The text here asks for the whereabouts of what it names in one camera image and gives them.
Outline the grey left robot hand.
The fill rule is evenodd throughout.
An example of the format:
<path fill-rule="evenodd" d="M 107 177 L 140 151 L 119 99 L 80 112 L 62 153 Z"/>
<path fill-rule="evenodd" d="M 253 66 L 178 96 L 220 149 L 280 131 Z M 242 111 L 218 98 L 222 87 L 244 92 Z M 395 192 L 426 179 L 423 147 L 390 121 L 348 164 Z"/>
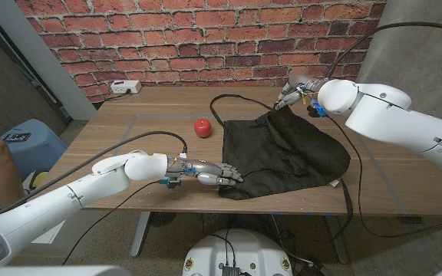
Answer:
<path fill-rule="evenodd" d="M 206 186 L 235 186 L 244 181 L 241 173 L 230 164 L 215 164 L 183 156 L 168 158 L 166 176 L 174 179 L 180 179 L 181 176 L 195 177 Z"/>

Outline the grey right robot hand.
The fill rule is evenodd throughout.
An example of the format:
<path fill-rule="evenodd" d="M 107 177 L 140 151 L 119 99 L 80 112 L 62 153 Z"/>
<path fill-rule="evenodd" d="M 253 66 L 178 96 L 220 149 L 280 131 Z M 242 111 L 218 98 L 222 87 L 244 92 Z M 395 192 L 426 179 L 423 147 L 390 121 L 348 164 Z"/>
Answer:
<path fill-rule="evenodd" d="M 305 74 L 292 75 L 279 93 L 274 103 L 274 109 L 280 110 L 305 97 L 317 95 L 326 82 L 328 82 L 328 78 L 315 78 Z"/>

